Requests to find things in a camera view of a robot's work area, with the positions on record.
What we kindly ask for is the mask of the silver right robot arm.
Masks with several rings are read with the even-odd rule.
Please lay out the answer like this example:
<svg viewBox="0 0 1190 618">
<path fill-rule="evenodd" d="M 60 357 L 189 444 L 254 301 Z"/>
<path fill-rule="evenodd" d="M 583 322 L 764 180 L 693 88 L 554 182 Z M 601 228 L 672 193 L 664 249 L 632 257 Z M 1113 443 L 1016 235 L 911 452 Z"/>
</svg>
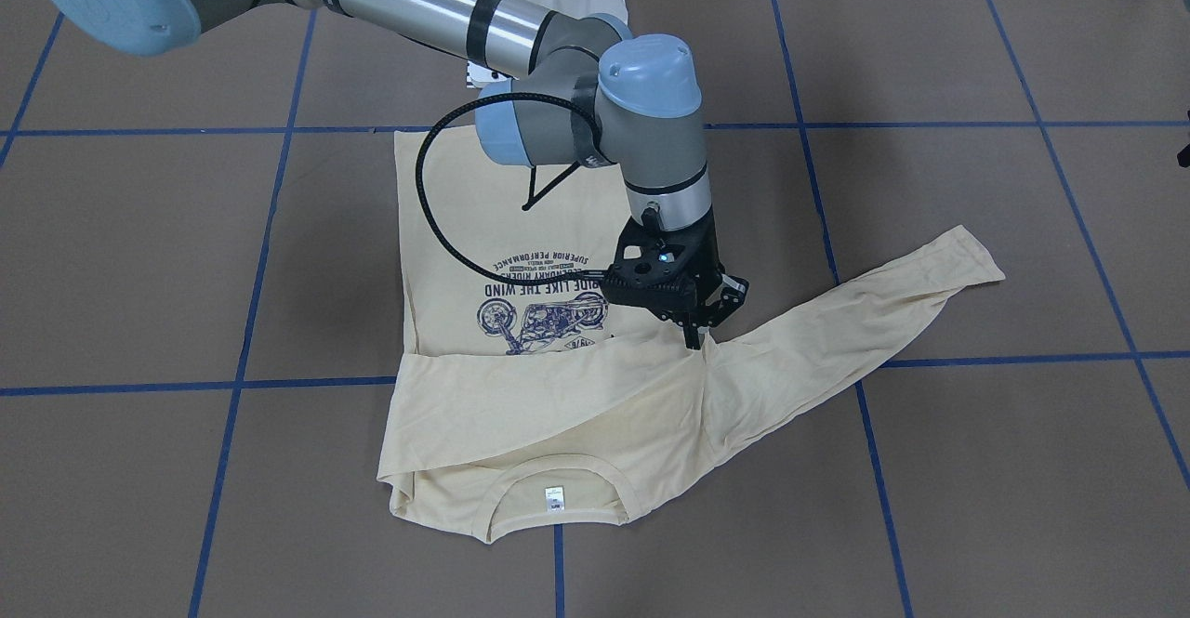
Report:
<svg viewBox="0 0 1190 618">
<path fill-rule="evenodd" d="M 522 277 L 522 286 L 597 283 L 610 304 L 674 322 L 688 348 L 735 313 L 747 280 L 718 255 L 693 51 L 675 36 L 630 33 L 612 14 L 578 20 L 528 0 L 51 0 L 68 20 L 113 49 L 151 58 L 190 46 L 211 29 L 265 4 L 327 10 L 470 60 L 503 81 L 443 116 L 416 152 L 422 216 L 441 249 L 468 270 L 511 286 L 455 249 L 430 208 L 430 146 L 472 112 L 486 155 L 502 166 L 619 166 L 630 220 L 607 270 Z"/>
</svg>

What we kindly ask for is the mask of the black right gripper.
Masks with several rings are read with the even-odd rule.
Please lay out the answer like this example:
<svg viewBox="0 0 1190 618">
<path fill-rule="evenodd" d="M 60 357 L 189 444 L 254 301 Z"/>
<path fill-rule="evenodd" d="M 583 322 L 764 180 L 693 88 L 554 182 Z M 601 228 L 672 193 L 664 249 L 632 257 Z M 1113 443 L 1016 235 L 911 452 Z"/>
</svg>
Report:
<svg viewBox="0 0 1190 618">
<path fill-rule="evenodd" d="M 726 322 L 747 300 L 749 280 L 729 276 L 720 262 L 713 212 L 664 231 L 660 213 L 649 207 L 625 225 L 602 292 L 610 304 L 683 326 L 685 347 L 701 350 L 706 326 Z"/>
</svg>

